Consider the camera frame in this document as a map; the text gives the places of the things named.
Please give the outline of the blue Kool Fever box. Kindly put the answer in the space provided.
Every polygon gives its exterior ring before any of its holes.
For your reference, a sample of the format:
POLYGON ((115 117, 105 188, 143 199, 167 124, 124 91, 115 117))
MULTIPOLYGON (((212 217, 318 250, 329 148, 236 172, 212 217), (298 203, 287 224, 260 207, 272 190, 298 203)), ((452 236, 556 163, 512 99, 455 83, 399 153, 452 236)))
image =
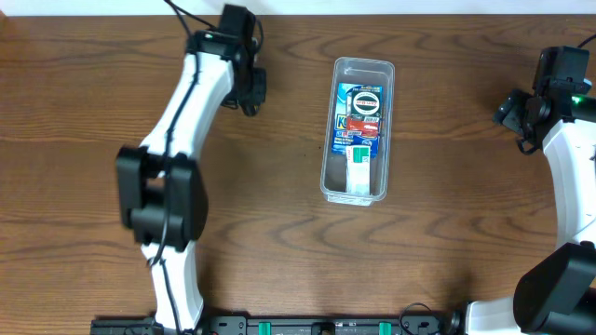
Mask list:
POLYGON ((334 154, 345 154, 345 148, 352 145, 366 145, 371 148, 371 158, 375 158, 378 154, 379 140, 381 137, 382 121, 383 121, 383 87, 363 84, 350 84, 340 82, 337 87, 337 94, 335 98, 333 120, 332 120, 332 152, 334 154), (362 137, 356 131, 347 129, 347 118, 352 116, 350 114, 350 92, 354 87, 372 86, 382 88, 382 112, 379 118, 380 132, 375 138, 362 137))

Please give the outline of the green round-label box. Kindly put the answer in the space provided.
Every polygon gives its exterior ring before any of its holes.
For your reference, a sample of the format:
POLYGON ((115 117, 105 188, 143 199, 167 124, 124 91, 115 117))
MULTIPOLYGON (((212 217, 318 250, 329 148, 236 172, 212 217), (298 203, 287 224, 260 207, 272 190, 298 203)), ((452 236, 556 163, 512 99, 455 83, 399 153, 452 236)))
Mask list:
POLYGON ((354 87, 350 92, 350 114, 353 117, 379 117, 382 112, 382 88, 354 87))

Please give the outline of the red small box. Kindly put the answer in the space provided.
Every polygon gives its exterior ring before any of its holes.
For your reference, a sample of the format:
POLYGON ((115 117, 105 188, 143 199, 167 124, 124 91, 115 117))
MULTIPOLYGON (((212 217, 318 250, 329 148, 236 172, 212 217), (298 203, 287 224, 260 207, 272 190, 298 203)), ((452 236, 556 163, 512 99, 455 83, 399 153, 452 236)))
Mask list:
POLYGON ((346 125, 348 130, 356 131, 362 137, 375 138, 380 132, 380 121, 381 119, 375 116, 363 118, 349 116, 346 125))

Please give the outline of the green white medicine box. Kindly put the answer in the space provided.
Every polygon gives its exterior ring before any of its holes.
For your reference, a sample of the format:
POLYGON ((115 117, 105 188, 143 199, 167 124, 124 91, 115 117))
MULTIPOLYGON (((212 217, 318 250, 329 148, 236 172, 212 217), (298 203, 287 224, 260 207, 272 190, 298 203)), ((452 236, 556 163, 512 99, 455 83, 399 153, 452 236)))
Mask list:
POLYGON ((371 148, 352 145, 345 150, 346 188, 349 194, 369 195, 371 185, 371 148))

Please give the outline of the dark bottle white cap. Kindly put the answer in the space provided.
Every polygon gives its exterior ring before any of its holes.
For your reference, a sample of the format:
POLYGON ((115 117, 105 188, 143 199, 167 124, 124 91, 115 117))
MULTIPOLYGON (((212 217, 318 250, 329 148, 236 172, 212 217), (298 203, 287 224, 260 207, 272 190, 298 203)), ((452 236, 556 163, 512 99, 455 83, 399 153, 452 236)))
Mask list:
POLYGON ((242 109, 243 109, 243 113, 246 116, 249 116, 249 117, 253 117, 253 116, 257 115, 258 112, 259 112, 259 106, 258 105, 248 104, 248 105, 244 105, 242 107, 242 109))

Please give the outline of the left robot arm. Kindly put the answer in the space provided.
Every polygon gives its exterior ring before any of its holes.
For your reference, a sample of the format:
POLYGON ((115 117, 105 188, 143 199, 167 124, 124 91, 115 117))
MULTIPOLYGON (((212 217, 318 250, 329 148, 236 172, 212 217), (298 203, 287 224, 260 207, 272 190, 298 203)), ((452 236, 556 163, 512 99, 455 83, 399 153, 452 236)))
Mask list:
POLYGON ((164 113, 138 147, 116 157, 120 215, 150 269, 156 314, 149 328, 192 334, 204 302, 197 286, 196 242, 209 200, 200 153, 219 108, 255 115, 266 93, 260 45, 252 33, 198 31, 187 41, 183 70, 164 113))

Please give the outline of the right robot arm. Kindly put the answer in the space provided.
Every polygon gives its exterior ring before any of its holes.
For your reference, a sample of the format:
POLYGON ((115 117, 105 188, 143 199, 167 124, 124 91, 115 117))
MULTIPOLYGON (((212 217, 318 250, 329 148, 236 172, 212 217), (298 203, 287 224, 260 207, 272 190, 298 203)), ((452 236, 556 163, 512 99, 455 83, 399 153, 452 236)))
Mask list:
POLYGON ((543 131, 553 179, 555 251, 519 280, 512 296, 467 306, 466 334, 592 334, 595 331, 595 101, 551 90, 543 131))

